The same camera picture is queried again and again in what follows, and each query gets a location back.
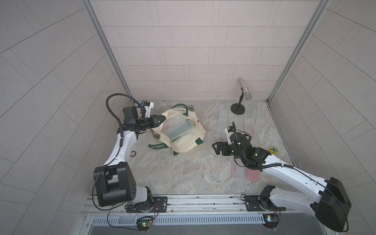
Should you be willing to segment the cream canvas tote bag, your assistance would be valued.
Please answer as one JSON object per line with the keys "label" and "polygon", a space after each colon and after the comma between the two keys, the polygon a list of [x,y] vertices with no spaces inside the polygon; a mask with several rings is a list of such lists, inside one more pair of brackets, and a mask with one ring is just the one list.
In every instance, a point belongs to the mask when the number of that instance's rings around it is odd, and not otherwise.
{"label": "cream canvas tote bag", "polygon": [[204,142],[206,131],[192,105],[176,104],[162,113],[166,120],[151,129],[159,144],[149,145],[154,150],[170,148],[173,155],[187,153]]}

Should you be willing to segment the translucent pink pencil case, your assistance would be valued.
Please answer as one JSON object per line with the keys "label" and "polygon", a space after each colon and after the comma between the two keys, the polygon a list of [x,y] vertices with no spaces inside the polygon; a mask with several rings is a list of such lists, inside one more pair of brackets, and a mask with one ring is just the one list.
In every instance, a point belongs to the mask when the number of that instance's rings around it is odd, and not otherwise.
{"label": "translucent pink pencil case", "polygon": [[260,171],[247,168],[245,171],[245,177],[247,181],[257,183],[260,180]]}

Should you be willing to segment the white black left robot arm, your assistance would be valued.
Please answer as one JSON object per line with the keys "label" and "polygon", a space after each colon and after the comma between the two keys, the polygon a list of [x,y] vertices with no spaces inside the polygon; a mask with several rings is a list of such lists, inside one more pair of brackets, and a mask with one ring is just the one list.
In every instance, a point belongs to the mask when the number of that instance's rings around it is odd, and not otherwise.
{"label": "white black left robot arm", "polygon": [[135,156],[133,147],[140,134],[148,129],[159,127],[165,120],[164,115],[151,115],[153,103],[134,101],[133,106],[123,109],[124,120],[111,110],[109,100],[116,97],[111,94],[106,99],[109,113],[119,124],[117,142],[104,166],[96,167],[93,173],[94,186],[92,191],[97,194],[95,207],[107,211],[109,206],[130,203],[128,212],[149,212],[154,201],[149,187],[138,187],[131,171],[129,160]]}

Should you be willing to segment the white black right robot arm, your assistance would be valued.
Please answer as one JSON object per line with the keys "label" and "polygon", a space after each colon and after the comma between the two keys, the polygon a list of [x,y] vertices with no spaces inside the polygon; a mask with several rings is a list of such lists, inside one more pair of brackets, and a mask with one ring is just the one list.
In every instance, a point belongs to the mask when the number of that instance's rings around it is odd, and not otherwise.
{"label": "white black right robot arm", "polygon": [[348,232],[352,204],[341,181],[312,175],[266,149],[253,147],[252,137],[238,131],[234,124],[227,127],[225,133],[227,141],[212,144],[217,155],[232,156],[234,160],[241,161],[241,167],[273,175],[299,190],[296,193],[267,185],[258,198],[242,195],[240,198],[246,205],[264,211],[279,212],[281,208],[286,208],[304,212],[333,231]]}

